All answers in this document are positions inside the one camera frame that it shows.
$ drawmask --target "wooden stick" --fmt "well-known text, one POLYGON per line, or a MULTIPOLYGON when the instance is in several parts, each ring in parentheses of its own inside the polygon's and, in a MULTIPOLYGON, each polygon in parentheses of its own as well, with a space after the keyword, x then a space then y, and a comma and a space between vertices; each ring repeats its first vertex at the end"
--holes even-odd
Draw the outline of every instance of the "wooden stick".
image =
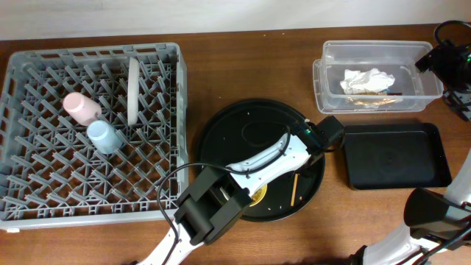
POLYGON ((298 173, 294 175, 293 195, 291 195, 291 206, 294 206, 294 198, 296 197, 297 175, 298 173))

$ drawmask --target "crumpled paper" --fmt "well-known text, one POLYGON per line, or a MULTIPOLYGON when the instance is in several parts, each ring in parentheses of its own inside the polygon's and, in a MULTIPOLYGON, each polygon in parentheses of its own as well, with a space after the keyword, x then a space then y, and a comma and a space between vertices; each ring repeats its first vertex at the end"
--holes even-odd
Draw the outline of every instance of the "crumpled paper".
POLYGON ((340 86, 344 89, 346 95, 378 93, 392 86, 394 81, 392 74, 387 74, 376 68, 367 72, 346 69, 344 81, 340 81, 340 86))

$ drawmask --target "pink cup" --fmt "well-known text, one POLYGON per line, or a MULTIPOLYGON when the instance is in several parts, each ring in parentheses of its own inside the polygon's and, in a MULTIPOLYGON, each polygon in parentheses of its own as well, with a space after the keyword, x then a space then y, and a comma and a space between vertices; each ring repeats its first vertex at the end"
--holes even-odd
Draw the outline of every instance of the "pink cup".
POLYGON ((98 120, 98 115, 102 114, 102 108, 98 103, 77 92, 65 96, 63 107, 77 123, 83 126, 98 120))

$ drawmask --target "cup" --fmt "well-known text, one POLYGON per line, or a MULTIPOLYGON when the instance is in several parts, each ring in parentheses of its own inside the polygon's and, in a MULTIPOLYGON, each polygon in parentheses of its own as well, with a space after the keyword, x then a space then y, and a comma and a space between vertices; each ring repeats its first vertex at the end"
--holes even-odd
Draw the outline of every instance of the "cup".
POLYGON ((83 126, 98 120, 98 115, 102 114, 102 108, 98 103, 77 92, 65 96, 63 107, 77 123, 83 126))
POLYGON ((123 145, 116 135, 116 129, 106 121, 92 122, 87 128, 87 136, 103 154, 112 154, 123 145))

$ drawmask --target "black rectangular tray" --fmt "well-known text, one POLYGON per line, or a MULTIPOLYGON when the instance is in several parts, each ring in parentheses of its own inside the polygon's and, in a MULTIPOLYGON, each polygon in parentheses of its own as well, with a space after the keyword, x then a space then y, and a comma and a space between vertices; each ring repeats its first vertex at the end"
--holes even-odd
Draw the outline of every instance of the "black rectangular tray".
POLYGON ((450 169, 435 125, 387 124, 345 127, 344 154, 350 187, 446 187, 450 169))

